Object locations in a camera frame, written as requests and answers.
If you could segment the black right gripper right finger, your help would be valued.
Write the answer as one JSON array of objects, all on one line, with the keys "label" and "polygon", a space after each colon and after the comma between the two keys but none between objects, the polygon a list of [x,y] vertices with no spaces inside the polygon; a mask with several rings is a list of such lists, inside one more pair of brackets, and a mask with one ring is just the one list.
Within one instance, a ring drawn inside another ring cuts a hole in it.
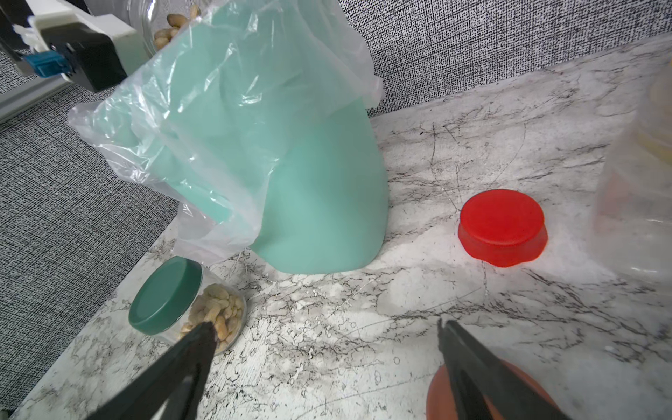
[{"label": "black right gripper right finger", "polygon": [[458,419],[566,419],[457,321],[437,322],[439,350]]}]

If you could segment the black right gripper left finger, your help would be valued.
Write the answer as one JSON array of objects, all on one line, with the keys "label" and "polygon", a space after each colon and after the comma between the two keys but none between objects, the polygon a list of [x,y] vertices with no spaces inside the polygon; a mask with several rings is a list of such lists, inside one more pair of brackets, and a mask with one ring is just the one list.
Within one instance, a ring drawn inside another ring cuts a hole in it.
[{"label": "black right gripper left finger", "polygon": [[89,418],[196,418],[216,347],[215,326],[198,325]]}]

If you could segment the red jar lid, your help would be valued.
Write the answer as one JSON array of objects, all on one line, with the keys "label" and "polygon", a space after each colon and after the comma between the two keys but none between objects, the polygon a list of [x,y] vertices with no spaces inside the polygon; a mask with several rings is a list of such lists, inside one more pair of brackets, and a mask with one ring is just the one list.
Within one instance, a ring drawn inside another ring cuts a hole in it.
[{"label": "red jar lid", "polygon": [[500,268],[537,259],[549,239],[541,206],[527,194],[509,189],[472,196],[460,211],[458,226],[465,252]]}]

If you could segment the clear jar with peanuts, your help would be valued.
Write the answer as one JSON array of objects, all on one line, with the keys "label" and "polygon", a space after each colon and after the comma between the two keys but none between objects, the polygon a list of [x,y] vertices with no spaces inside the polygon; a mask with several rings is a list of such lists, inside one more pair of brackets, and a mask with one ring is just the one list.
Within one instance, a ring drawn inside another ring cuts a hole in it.
[{"label": "clear jar with peanuts", "polygon": [[671,67],[609,146],[588,236],[591,256],[624,278],[671,279]]}]

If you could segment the orange-lidded peanut jar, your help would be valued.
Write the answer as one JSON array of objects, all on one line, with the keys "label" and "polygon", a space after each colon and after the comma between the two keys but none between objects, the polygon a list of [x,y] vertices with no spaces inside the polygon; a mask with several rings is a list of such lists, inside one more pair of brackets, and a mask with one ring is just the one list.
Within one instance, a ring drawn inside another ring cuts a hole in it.
[{"label": "orange-lidded peanut jar", "polygon": [[204,14],[211,3],[210,0],[129,0],[125,2],[124,10],[130,25],[140,34],[145,50],[154,56],[157,52],[154,35],[171,27],[170,14],[181,14],[190,19],[192,9],[197,7]]}]

